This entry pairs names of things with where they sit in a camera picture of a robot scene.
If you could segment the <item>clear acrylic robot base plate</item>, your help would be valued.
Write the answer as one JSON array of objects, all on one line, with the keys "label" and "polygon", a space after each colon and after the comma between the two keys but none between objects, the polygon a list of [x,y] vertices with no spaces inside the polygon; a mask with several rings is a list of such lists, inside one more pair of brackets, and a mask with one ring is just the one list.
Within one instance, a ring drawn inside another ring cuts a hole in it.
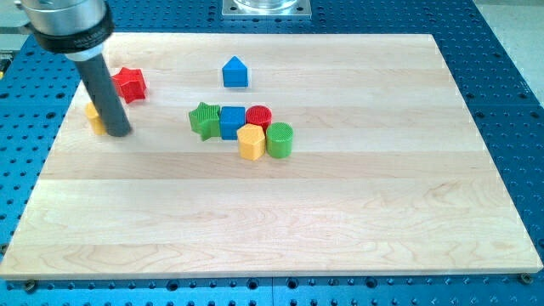
[{"label": "clear acrylic robot base plate", "polygon": [[222,15],[249,16],[311,16],[310,0],[223,0]]}]

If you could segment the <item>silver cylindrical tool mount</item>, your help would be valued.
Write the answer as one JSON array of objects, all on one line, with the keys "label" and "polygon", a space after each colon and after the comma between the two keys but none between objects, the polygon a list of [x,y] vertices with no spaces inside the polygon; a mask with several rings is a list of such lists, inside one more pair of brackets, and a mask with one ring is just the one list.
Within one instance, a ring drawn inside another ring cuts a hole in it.
[{"label": "silver cylindrical tool mount", "polygon": [[104,0],[21,0],[20,5],[40,46],[72,61],[100,55],[115,28]]}]

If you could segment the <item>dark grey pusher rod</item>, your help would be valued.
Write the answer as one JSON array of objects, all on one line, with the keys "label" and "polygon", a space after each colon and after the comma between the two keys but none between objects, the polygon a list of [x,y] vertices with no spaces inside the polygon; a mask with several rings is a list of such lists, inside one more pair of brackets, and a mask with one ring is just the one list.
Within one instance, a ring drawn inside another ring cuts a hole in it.
[{"label": "dark grey pusher rod", "polygon": [[131,125],[117,95],[111,74],[102,54],[85,61],[76,61],[76,68],[92,100],[105,131],[114,137],[127,136]]}]

